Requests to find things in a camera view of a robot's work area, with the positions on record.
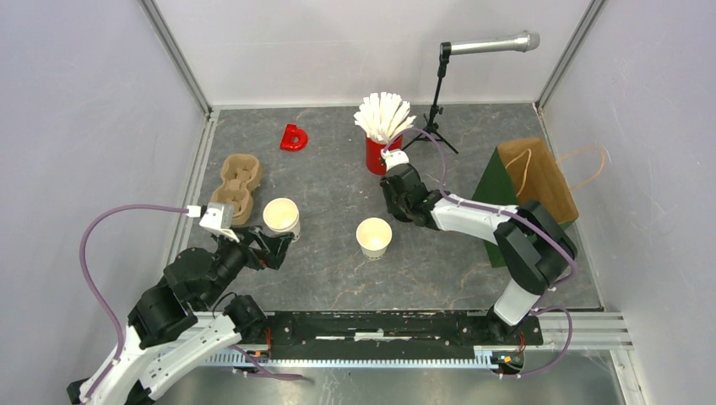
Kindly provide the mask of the white paper cup stack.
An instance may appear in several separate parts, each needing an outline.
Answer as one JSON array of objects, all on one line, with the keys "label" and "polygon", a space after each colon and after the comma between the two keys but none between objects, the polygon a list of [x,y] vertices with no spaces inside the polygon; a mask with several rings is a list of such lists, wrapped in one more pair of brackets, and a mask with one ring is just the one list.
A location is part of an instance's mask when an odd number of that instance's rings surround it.
[{"label": "white paper cup stack", "polygon": [[273,232],[292,233],[293,241],[301,236],[300,213],[289,198],[279,197],[268,202],[263,209],[262,218]]}]

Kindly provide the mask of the single white paper cup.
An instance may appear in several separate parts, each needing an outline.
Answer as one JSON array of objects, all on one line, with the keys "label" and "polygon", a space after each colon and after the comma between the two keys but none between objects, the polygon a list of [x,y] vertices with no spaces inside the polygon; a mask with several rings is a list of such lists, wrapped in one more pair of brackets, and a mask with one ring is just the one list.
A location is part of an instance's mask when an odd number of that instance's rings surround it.
[{"label": "single white paper cup", "polygon": [[380,218],[364,219],[356,228],[356,240],[368,261],[382,258],[392,241],[393,231],[389,223]]}]

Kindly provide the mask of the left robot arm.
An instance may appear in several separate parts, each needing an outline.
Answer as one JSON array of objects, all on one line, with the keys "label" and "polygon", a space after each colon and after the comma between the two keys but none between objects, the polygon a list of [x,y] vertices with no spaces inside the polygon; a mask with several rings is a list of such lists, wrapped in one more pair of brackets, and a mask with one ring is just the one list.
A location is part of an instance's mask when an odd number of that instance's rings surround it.
[{"label": "left robot arm", "polygon": [[277,270],[295,235],[235,228],[216,248],[189,247],[129,312],[123,339],[90,378],[67,387],[72,404],[153,404],[202,361],[235,343],[266,337],[269,322],[250,295],[216,307],[245,268]]}]

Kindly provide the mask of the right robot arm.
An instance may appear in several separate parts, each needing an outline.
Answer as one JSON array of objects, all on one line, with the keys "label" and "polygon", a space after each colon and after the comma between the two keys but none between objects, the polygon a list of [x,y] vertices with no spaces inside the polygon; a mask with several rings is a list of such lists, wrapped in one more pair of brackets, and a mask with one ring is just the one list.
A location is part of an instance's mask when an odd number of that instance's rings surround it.
[{"label": "right robot arm", "polygon": [[496,343],[517,338],[524,318],[576,263],[576,246],[537,201],[498,206],[428,190],[410,163],[390,166],[380,186],[388,212],[397,220],[473,236],[497,247],[510,281],[486,315],[488,334]]}]

